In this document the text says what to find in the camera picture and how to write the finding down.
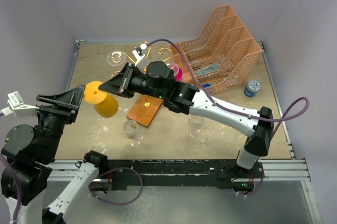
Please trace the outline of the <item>yellow plastic wine glass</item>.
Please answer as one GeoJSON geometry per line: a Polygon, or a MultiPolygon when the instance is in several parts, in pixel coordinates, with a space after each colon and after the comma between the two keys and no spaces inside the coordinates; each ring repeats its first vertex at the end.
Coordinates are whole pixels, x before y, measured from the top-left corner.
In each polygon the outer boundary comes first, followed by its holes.
{"type": "Polygon", "coordinates": [[[85,86],[83,99],[93,105],[95,111],[104,118],[114,116],[118,111],[118,102],[109,93],[99,90],[102,82],[93,81],[85,86]]]}

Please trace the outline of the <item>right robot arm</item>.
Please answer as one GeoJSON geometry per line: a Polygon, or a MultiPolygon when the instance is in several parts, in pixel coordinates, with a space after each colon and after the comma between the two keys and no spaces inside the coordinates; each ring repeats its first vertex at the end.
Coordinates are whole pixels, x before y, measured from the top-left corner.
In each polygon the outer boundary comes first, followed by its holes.
{"type": "Polygon", "coordinates": [[[151,62],[146,73],[126,64],[98,88],[125,98],[132,98],[135,93],[159,98],[172,112],[208,118],[241,132],[247,140],[234,164],[239,177],[247,177],[255,162],[268,155],[274,128],[271,109],[248,109],[214,98],[191,84],[177,81],[173,70],[162,61],[151,62]]]}

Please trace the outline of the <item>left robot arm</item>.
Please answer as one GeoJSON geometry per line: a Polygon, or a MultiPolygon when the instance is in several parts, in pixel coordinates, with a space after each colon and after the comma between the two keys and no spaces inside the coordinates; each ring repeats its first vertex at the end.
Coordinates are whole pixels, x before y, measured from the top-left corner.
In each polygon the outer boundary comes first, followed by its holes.
{"type": "Polygon", "coordinates": [[[8,106],[2,116],[36,116],[37,125],[21,124],[5,137],[1,161],[1,191],[11,214],[11,223],[66,223],[80,193],[92,181],[108,173],[107,156],[91,150],[86,153],[76,173],[63,192],[43,208],[47,180],[52,173],[49,164],[55,155],[66,125],[76,121],[85,86],[79,85],[56,95],[38,95],[41,105],[26,104],[18,92],[7,95],[8,106]]]}

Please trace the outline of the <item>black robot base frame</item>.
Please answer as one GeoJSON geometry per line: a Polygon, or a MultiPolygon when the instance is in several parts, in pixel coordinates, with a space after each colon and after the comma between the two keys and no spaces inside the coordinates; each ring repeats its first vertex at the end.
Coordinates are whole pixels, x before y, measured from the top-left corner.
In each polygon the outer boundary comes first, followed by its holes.
{"type": "Polygon", "coordinates": [[[129,186],[216,187],[251,192],[256,182],[264,178],[261,162],[246,170],[234,159],[200,160],[109,160],[104,154],[89,151],[84,156],[107,178],[111,190],[126,190],[129,186]]]}

